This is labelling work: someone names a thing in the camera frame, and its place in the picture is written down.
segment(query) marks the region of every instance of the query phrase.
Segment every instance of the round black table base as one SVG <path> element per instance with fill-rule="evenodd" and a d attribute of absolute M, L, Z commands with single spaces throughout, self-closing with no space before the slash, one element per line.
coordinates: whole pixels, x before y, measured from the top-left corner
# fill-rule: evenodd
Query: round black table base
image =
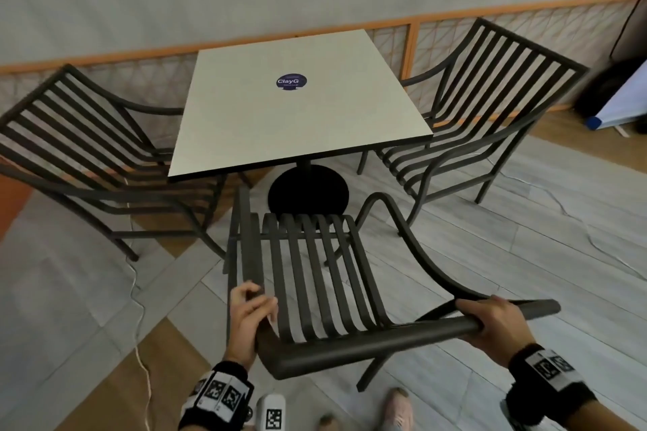
<path fill-rule="evenodd" d="M 278 218 L 283 213 L 341 215 L 348 206 L 348 186 L 341 175 L 328 167 L 294 167 L 272 183 L 267 204 Z"/>

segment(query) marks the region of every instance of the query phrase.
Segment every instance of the black table edge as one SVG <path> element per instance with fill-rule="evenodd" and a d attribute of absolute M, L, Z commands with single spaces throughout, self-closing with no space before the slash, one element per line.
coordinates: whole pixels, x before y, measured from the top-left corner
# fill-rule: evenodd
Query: black table edge
<path fill-rule="evenodd" d="M 420 135 L 418 137 L 403 138 L 399 140 L 391 140 L 386 142 L 370 143 L 367 145 L 358 145 L 347 148 L 337 148 L 335 150 L 326 150 L 324 152 L 316 152 L 314 154 L 305 154 L 301 156 L 282 157 L 280 159 L 272 159 L 268 161 L 253 162 L 250 164 L 234 165 L 230 167 L 223 167 L 220 169 L 201 170 L 198 172 L 189 172 L 188 174 L 176 174 L 168 177 L 169 183 L 177 183 L 180 181 L 188 181 L 189 179 L 202 179 L 204 177 L 214 177 L 215 175 L 230 174 L 232 172 L 244 172 L 250 169 L 258 169 L 261 167 L 271 167 L 275 165 L 291 164 L 299 161 L 309 161 L 315 159 L 323 159 L 325 157 L 344 156 L 346 154 L 353 154 L 355 152 L 363 152 L 364 150 L 375 150 L 377 148 L 386 148 L 398 145 L 414 145 L 416 143 L 425 143 L 433 138 L 433 133 L 428 135 Z"/>

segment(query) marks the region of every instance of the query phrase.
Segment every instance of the round blue sticker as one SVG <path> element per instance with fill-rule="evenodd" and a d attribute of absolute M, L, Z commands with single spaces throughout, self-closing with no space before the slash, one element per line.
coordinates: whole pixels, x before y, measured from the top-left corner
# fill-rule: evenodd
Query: round blue sticker
<path fill-rule="evenodd" d="M 303 87 L 308 81 L 304 75 L 300 73 L 289 73 L 287 75 L 280 76 L 276 81 L 276 87 L 283 89 L 284 91 L 293 91 L 299 87 Z"/>

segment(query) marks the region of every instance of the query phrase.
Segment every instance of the square table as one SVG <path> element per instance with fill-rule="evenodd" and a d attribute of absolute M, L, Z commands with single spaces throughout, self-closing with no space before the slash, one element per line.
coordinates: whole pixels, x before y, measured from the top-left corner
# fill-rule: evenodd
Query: square table
<path fill-rule="evenodd" d="M 365 31 L 198 53 L 170 181 L 296 162 L 272 212 L 342 214 L 344 179 L 310 160 L 428 142 L 429 125 Z"/>

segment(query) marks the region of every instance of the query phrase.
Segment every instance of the hand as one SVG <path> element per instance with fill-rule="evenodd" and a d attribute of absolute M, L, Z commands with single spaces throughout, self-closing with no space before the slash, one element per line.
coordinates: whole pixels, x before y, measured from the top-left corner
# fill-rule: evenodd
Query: hand
<path fill-rule="evenodd" d="M 500 296 L 493 295 L 479 302 L 457 300 L 456 308 L 465 314 L 475 315 L 484 326 L 479 334 L 463 340 L 504 368 L 508 367 L 515 354 L 536 342 L 519 307 Z"/>
<path fill-rule="evenodd" d="M 229 344 L 222 359 L 237 362 L 247 371 L 252 368 L 256 359 L 254 340 L 258 324 L 265 317 L 275 321 L 278 314 L 278 301 L 275 296 L 260 295 L 247 301 L 248 292 L 257 293 L 260 289 L 257 284 L 246 281 L 232 289 L 230 296 Z"/>

